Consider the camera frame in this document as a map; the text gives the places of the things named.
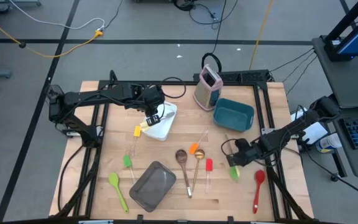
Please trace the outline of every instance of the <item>white container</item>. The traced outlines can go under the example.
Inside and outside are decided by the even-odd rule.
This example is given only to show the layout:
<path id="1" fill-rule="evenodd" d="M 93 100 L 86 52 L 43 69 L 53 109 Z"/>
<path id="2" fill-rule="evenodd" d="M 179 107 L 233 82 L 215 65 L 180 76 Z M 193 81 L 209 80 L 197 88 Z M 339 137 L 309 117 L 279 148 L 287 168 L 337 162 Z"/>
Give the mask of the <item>white container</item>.
<path id="1" fill-rule="evenodd" d="M 175 112 L 175 114 L 170 118 L 165 118 L 161 120 L 158 124 L 151 126 L 148 130 L 144 131 L 143 133 L 150 137 L 160 141 L 165 141 L 168 138 L 169 130 L 171 130 L 171 126 L 173 123 L 173 119 L 177 115 L 178 107 L 173 103 L 164 102 L 165 105 L 165 112 L 164 115 L 167 115 L 170 112 Z M 162 115 L 162 111 L 164 110 L 164 105 L 161 104 L 158 106 L 158 116 Z"/>
<path id="2" fill-rule="evenodd" d="M 331 152 L 339 147 L 342 147 L 342 144 L 336 133 L 326 136 L 316 143 L 316 149 L 321 153 Z"/>

